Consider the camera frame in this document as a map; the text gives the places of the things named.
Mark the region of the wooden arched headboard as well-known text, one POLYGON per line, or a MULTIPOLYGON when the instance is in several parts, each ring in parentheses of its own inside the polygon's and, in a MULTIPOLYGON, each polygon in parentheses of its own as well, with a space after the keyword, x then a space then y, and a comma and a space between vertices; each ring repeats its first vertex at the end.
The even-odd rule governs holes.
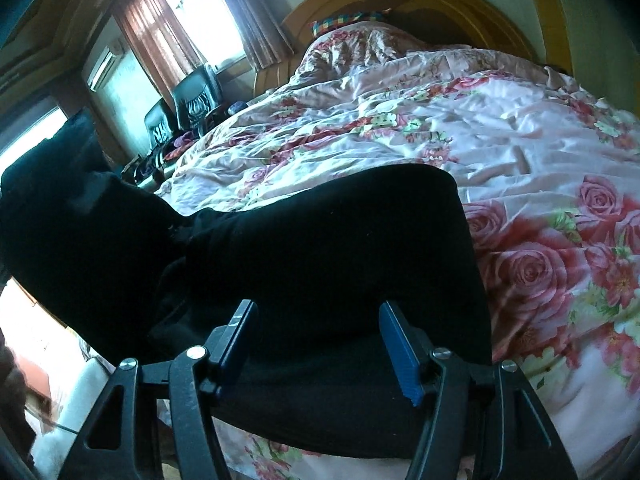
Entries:
POLYGON ((469 44, 546 63, 572 74, 573 61, 561 0, 533 0, 544 53, 535 52, 524 32, 486 0, 304 0, 281 22, 296 53, 258 70, 254 93, 278 88, 295 72, 314 41, 309 23, 352 11, 390 10, 390 22, 428 44, 469 44))

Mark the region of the colourful checkered pillow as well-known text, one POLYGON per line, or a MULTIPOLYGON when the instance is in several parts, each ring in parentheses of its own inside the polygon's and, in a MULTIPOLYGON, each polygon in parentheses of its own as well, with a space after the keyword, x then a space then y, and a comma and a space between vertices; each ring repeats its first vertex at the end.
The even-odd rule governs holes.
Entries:
POLYGON ((332 32, 332 30, 366 21, 386 22, 392 12, 391 8, 375 11, 358 11, 349 14, 338 14, 322 20, 315 20, 309 24, 311 35, 314 38, 332 32))

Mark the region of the wooden wardrobe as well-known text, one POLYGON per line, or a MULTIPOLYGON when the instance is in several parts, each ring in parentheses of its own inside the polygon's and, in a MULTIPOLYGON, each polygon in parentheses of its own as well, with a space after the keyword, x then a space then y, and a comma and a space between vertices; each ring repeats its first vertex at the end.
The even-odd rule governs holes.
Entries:
POLYGON ((639 52, 605 0, 533 0, 544 63, 575 77, 594 96, 639 111, 639 52))

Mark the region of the black chair far left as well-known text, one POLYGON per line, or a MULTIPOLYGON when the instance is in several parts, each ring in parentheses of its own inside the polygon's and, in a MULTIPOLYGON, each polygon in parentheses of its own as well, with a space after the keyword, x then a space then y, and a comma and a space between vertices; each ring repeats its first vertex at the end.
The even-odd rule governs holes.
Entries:
POLYGON ((175 113, 164 99, 159 99, 144 116, 151 148, 164 150, 179 132, 175 113))

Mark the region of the black chair near bed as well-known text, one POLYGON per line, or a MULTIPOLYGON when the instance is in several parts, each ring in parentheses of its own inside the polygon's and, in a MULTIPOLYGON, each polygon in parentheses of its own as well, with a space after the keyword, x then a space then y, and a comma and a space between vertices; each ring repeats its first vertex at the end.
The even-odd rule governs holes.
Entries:
POLYGON ((178 126, 200 138, 226 118, 226 101, 218 78, 208 63, 198 66, 171 91, 178 126))

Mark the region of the black pants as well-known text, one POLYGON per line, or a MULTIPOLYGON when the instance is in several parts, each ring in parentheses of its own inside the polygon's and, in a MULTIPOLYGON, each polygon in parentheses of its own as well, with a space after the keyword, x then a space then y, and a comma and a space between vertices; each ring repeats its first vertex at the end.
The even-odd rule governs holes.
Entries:
POLYGON ((407 458, 422 420, 378 329, 393 301, 433 344, 491 360, 490 314, 454 179, 357 172, 249 211, 183 216, 111 170, 78 113, 1 178, 1 261, 107 361, 170 360, 258 307, 218 419, 309 452, 407 458))

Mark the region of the white wall air conditioner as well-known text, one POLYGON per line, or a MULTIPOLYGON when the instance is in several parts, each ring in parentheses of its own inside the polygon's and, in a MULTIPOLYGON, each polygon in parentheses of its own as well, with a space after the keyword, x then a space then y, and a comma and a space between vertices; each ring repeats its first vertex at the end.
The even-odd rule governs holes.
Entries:
POLYGON ((82 68, 82 76, 91 92, 98 92, 106 84, 124 54, 125 47, 120 38, 100 42, 92 48, 82 68))

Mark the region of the pink floral rose quilt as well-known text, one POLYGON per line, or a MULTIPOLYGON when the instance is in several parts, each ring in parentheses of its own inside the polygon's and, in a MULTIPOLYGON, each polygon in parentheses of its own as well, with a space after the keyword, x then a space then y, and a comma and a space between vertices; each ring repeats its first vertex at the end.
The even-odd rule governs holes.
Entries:
POLYGON ((579 477, 639 474, 639 122, 524 58, 330 32, 290 81, 206 134, 160 197, 249 210, 369 168, 457 181, 496 358, 521 365, 579 477))

